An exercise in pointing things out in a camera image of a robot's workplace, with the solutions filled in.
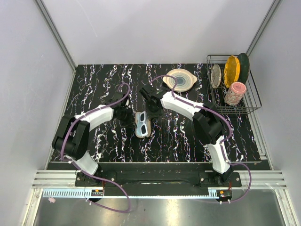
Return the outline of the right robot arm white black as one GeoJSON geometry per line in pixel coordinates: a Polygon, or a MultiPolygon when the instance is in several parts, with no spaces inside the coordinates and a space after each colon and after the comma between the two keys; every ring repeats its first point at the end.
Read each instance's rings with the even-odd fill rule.
{"type": "Polygon", "coordinates": [[[225,153],[223,118],[210,103],[203,104],[185,99],[167,88],[156,89],[150,84],[140,89],[150,117],[158,117],[163,109],[174,111],[192,120],[200,142],[207,146],[212,159],[211,183],[225,186],[230,182],[233,169],[225,153]]]}

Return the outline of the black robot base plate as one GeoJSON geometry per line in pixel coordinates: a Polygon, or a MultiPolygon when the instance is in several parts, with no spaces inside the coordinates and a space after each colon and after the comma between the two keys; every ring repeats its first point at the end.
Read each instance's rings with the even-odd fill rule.
{"type": "Polygon", "coordinates": [[[103,187],[105,195],[123,195],[118,183],[129,196],[206,195],[209,188],[241,188],[240,175],[230,169],[224,176],[210,163],[101,163],[96,176],[102,182],[76,174],[76,187],[103,187]]]}

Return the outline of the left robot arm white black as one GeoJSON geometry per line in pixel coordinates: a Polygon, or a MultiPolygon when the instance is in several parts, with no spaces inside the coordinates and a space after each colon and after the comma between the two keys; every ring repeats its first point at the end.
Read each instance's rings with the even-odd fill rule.
{"type": "Polygon", "coordinates": [[[62,161],[72,161],[86,173],[85,181],[91,186],[100,184],[101,168],[89,154],[87,148],[89,134],[105,122],[117,119],[123,127],[135,127],[130,97],[115,93],[106,105],[99,105],[89,112],[79,115],[64,115],[52,141],[52,148],[61,154],[62,161]]]}

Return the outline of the yellow scalloped plate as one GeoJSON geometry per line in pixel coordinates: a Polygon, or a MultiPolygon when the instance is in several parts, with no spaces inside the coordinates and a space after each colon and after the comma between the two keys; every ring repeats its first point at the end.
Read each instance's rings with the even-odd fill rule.
{"type": "Polygon", "coordinates": [[[240,74],[240,62],[239,59],[231,55],[224,67],[224,85],[226,88],[230,88],[231,84],[238,81],[240,74]]]}

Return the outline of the black marble pattern mat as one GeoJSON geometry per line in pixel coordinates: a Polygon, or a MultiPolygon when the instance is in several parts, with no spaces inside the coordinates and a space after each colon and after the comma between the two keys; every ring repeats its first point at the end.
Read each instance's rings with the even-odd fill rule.
{"type": "MultiPolygon", "coordinates": [[[[80,65],[69,94],[65,113],[77,115],[108,101],[122,86],[131,99],[135,112],[145,110],[140,94],[143,85],[162,84],[161,75],[175,68],[188,70],[196,76],[194,87],[182,96],[196,102],[211,101],[207,66],[205,64],[127,64],[80,65]]],[[[249,116],[228,114],[226,120],[233,131],[225,143],[231,161],[259,162],[260,152],[249,116]]],[[[206,162],[208,149],[195,134],[191,120],[165,110],[162,117],[151,122],[151,134],[140,139],[132,128],[124,128],[118,120],[97,127],[89,136],[88,151],[98,162],[206,162]]]]}

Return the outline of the dark green plate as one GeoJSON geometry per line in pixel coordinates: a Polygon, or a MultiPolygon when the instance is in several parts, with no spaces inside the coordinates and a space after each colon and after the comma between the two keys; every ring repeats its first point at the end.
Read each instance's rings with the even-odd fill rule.
{"type": "Polygon", "coordinates": [[[245,84],[247,82],[249,71],[250,71],[249,57],[246,53],[240,53],[237,56],[237,58],[240,63],[240,73],[239,73],[238,82],[245,84]]]}

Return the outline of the grey speckled plate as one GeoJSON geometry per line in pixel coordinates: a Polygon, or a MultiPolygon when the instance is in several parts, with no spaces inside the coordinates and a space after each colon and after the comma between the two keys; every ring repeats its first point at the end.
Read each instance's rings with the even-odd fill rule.
{"type": "Polygon", "coordinates": [[[214,64],[211,70],[210,82],[212,88],[216,89],[219,87],[222,79],[221,68],[218,64],[214,64]]]}

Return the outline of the pink patterned cup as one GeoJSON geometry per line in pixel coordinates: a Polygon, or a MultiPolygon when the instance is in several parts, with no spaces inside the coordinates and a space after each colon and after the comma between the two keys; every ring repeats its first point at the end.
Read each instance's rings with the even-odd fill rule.
{"type": "Polygon", "coordinates": [[[245,84],[238,81],[232,83],[225,96],[224,99],[225,103],[230,106],[236,106],[242,99],[245,92],[246,92],[245,84]]]}

